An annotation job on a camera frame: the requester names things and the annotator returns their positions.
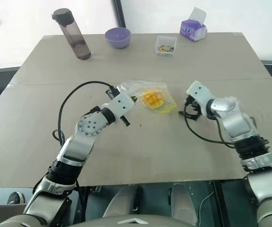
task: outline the tissue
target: tissue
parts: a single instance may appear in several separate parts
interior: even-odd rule
[[[192,41],[203,39],[207,33],[205,18],[206,12],[195,7],[188,20],[182,21],[180,33]]]

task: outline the table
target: table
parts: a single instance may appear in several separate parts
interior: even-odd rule
[[[272,151],[272,79],[241,33],[209,33],[191,42],[179,34],[173,57],[156,56],[158,34],[133,34],[125,49],[111,48],[103,35],[87,35],[92,58],[77,59],[64,36],[45,36],[0,96],[0,187],[33,187],[60,150],[51,136],[63,99],[78,84],[130,79],[163,81],[178,108],[157,114],[139,102],[122,122],[105,129],[80,176],[81,186],[245,176],[236,151],[200,140],[177,114],[186,89],[199,80],[218,97],[236,96],[255,117]],[[66,104],[62,129],[68,138],[79,117],[109,101],[101,85],[80,89]],[[202,136],[218,140],[205,118],[190,123]]]

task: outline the gray plastic bottle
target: gray plastic bottle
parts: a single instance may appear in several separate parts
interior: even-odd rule
[[[71,11],[69,9],[58,9],[54,11],[52,18],[59,24],[76,57],[81,60],[89,59],[91,52]]]

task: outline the clear plastic box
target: clear plastic box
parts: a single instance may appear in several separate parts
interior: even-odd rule
[[[175,52],[175,44],[177,42],[177,37],[174,36],[162,36],[158,35],[156,44],[155,44],[155,53],[159,56],[173,56]],[[159,50],[160,46],[173,46],[174,49],[172,52],[162,52]]]

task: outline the yellow food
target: yellow food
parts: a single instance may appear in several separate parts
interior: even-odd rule
[[[152,109],[157,109],[165,104],[165,99],[161,93],[150,92],[143,96],[148,106]]]

